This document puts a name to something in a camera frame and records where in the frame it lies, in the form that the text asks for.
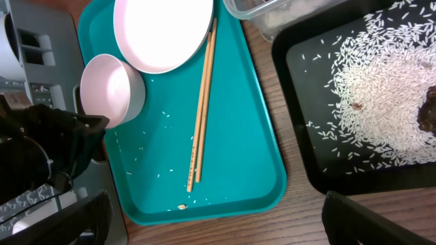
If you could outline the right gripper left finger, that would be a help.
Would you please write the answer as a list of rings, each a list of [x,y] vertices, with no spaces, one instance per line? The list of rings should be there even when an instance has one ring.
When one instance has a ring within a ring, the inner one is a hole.
[[[112,214],[108,192],[100,191],[1,240],[1,243],[104,244],[108,237]]]

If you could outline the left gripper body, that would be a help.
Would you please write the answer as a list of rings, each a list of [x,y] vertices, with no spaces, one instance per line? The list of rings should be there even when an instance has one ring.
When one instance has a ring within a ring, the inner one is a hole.
[[[45,105],[27,109],[27,135],[54,161],[52,169],[77,178],[99,152],[109,119],[75,114]]]

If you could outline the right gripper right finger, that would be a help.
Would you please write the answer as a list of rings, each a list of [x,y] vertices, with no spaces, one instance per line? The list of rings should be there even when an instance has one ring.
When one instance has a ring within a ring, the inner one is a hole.
[[[335,191],[326,194],[322,222],[334,245],[435,245]]]

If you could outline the grey bowl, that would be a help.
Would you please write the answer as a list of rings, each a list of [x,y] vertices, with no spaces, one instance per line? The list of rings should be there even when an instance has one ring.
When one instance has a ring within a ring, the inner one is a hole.
[[[25,81],[25,71],[19,61],[18,43],[10,13],[1,17],[1,77]]]

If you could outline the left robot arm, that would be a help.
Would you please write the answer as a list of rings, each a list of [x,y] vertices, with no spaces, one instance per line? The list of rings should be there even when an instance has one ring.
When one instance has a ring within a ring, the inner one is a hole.
[[[82,174],[102,144],[109,119],[1,95],[1,203],[51,182],[56,172]]]

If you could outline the grey dishwasher rack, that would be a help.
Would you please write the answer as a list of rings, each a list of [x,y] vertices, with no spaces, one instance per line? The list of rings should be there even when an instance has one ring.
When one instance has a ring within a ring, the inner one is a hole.
[[[24,92],[34,104],[79,113],[84,61],[72,16],[31,1],[2,1],[1,13],[10,14],[19,63],[1,79],[1,91]],[[101,190],[108,191],[113,210],[106,243],[126,244],[127,230],[110,165],[93,159],[75,178],[72,195],[82,199]]]

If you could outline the teal plastic tray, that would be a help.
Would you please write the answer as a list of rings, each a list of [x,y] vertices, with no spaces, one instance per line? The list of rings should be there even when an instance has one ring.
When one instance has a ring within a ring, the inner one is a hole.
[[[215,2],[217,41],[202,178],[187,190],[204,52],[165,74],[144,74],[146,101],[104,143],[121,206],[139,225],[263,212],[287,177],[238,19]]]

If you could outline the large white plate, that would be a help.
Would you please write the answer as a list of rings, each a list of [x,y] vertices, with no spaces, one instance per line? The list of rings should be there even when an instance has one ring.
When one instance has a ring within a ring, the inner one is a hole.
[[[213,12],[213,0],[116,0],[116,43],[137,70],[163,74],[186,63],[201,48]]]

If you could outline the brown food scrap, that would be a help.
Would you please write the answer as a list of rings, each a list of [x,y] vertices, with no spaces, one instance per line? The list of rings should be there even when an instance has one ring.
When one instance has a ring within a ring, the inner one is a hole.
[[[422,131],[431,132],[435,135],[436,115],[436,91],[435,86],[429,87],[426,94],[426,101],[418,112],[418,124]]]

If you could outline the right wooden chopstick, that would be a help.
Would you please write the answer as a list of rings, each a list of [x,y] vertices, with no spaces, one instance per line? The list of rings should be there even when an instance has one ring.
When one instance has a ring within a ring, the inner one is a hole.
[[[208,118],[208,105],[209,98],[211,93],[211,80],[212,80],[212,72],[213,72],[213,60],[215,55],[215,44],[216,44],[216,36],[217,36],[217,19],[214,18],[213,27],[211,31],[211,46],[210,52],[208,56],[208,68],[206,75],[206,83],[204,89],[204,105],[202,107],[202,120],[200,126],[200,139],[198,142],[198,158],[197,158],[197,167],[196,167],[196,182],[201,181],[202,177],[202,164],[203,164],[203,155],[204,155],[204,145],[205,145],[205,136],[206,136],[206,125]]]

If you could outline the wooden chopstick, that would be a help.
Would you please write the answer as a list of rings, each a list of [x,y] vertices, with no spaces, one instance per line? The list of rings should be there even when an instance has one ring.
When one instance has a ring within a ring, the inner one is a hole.
[[[212,80],[212,72],[213,72],[213,60],[215,55],[215,44],[216,44],[216,36],[217,36],[217,19],[214,18],[213,27],[211,31],[211,46],[210,52],[208,56],[208,68],[206,75],[206,83],[204,89],[204,105],[202,107],[202,120],[200,126],[200,139],[198,142],[198,158],[197,158],[197,167],[196,167],[196,182],[201,181],[202,177],[202,164],[203,164],[203,155],[204,155],[204,145],[205,145],[205,136],[206,136],[206,125],[208,118],[208,105],[209,98],[211,93],[211,80]]]
[[[188,175],[188,181],[187,181],[187,192],[192,192],[193,190],[193,181],[195,176],[195,168],[196,168],[196,160],[197,160],[197,153],[198,153],[198,142],[200,137],[200,126],[201,126],[201,120],[202,120],[202,107],[204,105],[204,89],[205,89],[205,83],[206,83],[206,75],[207,75],[207,68],[208,68],[208,56],[210,52],[210,46],[211,46],[211,33],[208,34],[207,42],[206,42],[206,50],[204,55],[204,64],[202,69],[202,79],[200,83],[200,92],[198,97],[198,107],[196,112],[196,124],[193,134],[193,145],[191,148],[191,158],[190,158],[190,166],[189,166],[189,175]]]

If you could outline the left wooden chopstick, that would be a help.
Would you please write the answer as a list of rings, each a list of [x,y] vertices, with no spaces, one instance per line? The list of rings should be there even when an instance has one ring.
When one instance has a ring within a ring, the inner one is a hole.
[[[197,160],[197,153],[198,153],[198,142],[200,137],[200,126],[201,126],[201,120],[202,120],[202,107],[204,105],[204,89],[205,89],[205,83],[206,83],[206,75],[207,75],[207,68],[208,68],[208,56],[210,52],[210,46],[211,46],[211,33],[208,34],[207,42],[206,42],[206,50],[204,55],[204,64],[202,69],[202,79],[200,83],[200,92],[198,97],[198,107],[196,112],[196,124],[193,134],[193,145],[191,148],[191,158],[190,158],[190,166],[189,166],[189,175],[188,175],[188,181],[187,181],[187,192],[192,192],[193,190],[193,181],[195,176],[195,168],[196,168],[196,160]]]

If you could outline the black tray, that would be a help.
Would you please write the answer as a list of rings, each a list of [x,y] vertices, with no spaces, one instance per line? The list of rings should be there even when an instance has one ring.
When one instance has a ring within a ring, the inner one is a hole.
[[[435,186],[435,164],[386,167],[368,146],[344,138],[324,139],[321,131],[339,130],[332,111],[330,67],[339,51],[338,38],[363,31],[365,14],[391,18],[392,1],[344,1],[284,28],[272,43],[272,59],[285,96],[307,177],[321,193],[359,195]]]

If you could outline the spilled rice pile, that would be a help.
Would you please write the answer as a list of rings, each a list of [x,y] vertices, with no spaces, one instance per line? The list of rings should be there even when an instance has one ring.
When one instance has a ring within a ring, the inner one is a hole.
[[[406,12],[393,18],[367,14],[363,31],[338,38],[330,72],[339,130],[320,133],[368,146],[386,167],[435,162],[435,135],[418,124],[435,86],[435,2],[396,1],[390,8],[403,7]]]

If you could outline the clear plastic bin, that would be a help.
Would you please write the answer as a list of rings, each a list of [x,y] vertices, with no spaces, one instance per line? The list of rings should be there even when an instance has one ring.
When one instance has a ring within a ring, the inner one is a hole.
[[[223,0],[229,13],[250,22],[271,42],[284,28],[345,0]]]

